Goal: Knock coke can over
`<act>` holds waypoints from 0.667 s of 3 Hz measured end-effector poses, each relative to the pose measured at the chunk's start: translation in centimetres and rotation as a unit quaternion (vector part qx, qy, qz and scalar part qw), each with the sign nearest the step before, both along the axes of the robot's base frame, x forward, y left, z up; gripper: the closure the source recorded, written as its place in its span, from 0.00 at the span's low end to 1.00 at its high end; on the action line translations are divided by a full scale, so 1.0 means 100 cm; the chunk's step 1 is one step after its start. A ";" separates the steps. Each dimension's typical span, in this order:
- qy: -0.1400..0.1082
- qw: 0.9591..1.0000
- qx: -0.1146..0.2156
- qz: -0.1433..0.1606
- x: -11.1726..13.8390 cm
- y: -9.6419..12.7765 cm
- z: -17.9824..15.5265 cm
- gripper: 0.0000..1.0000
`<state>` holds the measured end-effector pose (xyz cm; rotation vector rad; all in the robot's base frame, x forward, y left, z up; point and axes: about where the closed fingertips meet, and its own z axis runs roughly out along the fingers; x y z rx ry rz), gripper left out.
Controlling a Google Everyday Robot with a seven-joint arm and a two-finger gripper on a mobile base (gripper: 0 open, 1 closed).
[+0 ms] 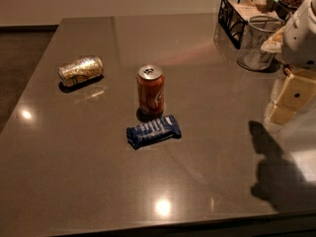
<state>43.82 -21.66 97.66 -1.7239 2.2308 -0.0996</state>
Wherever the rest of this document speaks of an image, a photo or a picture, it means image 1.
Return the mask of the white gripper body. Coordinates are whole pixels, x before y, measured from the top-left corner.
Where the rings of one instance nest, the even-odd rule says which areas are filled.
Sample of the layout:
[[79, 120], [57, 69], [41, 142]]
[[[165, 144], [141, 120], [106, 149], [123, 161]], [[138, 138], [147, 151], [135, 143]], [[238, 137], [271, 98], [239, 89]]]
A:
[[281, 54], [293, 66], [316, 68], [316, 0], [304, 0], [286, 22]]

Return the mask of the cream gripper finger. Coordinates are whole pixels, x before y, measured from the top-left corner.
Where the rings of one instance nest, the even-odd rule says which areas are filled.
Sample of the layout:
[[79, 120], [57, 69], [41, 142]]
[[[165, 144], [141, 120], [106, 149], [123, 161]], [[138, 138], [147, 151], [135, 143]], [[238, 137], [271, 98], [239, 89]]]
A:
[[285, 125], [316, 97], [316, 71], [298, 69], [275, 81], [265, 119]]

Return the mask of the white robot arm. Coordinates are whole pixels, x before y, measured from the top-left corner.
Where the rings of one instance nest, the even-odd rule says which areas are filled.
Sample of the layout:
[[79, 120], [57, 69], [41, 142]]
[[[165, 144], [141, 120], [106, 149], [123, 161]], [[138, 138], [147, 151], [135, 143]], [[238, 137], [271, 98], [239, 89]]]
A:
[[304, 0], [284, 27], [271, 35], [261, 50], [279, 52], [286, 73], [266, 117], [284, 125], [316, 94], [316, 0]]

